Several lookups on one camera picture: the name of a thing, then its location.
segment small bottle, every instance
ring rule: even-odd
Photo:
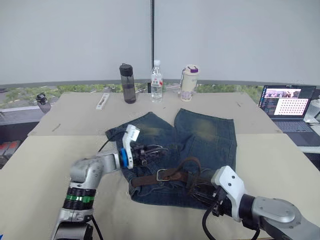
[[[136,101],[135,80],[132,66],[122,63],[119,67],[124,101],[133,104]]]
[[[153,61],[153,69],[151,72],[151,101],[160,103],[162,101],[163,78],[160,72],[160,60]]]
[[[48,102],[44,92],[38,94],[35,99],[36,99],[37,105],[39,106],[39,108],[44,114],[50,111],[51,105]]]

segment metal buckle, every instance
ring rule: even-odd
[[[164,169],[159,169],[158,171],[156,171],[156,181],[157,181],[157,182],[166,182],[166,181],[169,181],[169,179],[165,180],[165,179],[160,179],[160,178],[159,178],[159,172],[164,171],[164,170],[167,170],[167,169],[164,168]]]

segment cable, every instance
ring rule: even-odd
[[[112,136],[110,137],[110,139],[108,139],[108,140],[102,145],[102,147],[100,147],[98,153],[101,152],[101,150],[105,147],[105,145],[106,145],[111,139],[113,139],[113,138],[114,138],[115,136],[117,136],[118,134],[122,134],[122,133],[124,133],[124,132],[125,132],[125,131],[119,131],[119,132],[117,132],[116,134],[112,135]]]
[[[257,238],[259,237],[259,234],[260,234],[260,229],[258,228],[258,229],[255,231],[255,234],[254,234],[253,238],[251,238],[251,240],[257,240]]]
[[[216,202],[214,201],[214,203],[205,211],[203,218],[202,218],[202,228],[204,230],[205,235],[210,239],[210,240],[216,240],[214,238],[214,236],[212,236],[207,228],[207,218],[209,216],[209,214],[211,213],[212,209],[215,207]]]
[[[101,234],[101,232],[100,232],[100,229],[99,229],[99,226],[98,226],[98,224],[97,224],[97,222],[96,222],[96,220],[95,220],[95,218],[94,218],[93,215],[92,215],[91,220],[92,220],[92,222],[93,222],[93,225],[94,225],[96,231],[98,232],[98,235],[99,235],[100,240],[104,240],[104,237],[102,236],[102,234]]]

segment white thermos bottle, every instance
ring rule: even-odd
[[[180,98],[183,102],[189,102],[197,86],[199,68],[196,65],[189,64],[182,70],[180,81]]]

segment jeans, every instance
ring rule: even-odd
[[[168,149],[167,154],[148,161],[146,166],[123,168],[129,182],[129,194],[136,202],[153,205],[169,205],[207,209],[200,201],[188,194],[187,185],[180,181],[162,181],[158,184],[132,187],[131,179],[155,175],[159,169],[176,168],[186,157],[192,156],[201,163],[201,177],[212,177],[215,170],[229,165],[236,169],[237,140],[232,119],[207,116],[180,109],[174,120],[174,127],[153,112],[122,124],[106,132],[108,139],[116,141],[122,148],[123,134],[128,124],[140,129],[136,143],[139,145],[160,145]],[[183,170],[192,173],[196,166],[186,163]]]

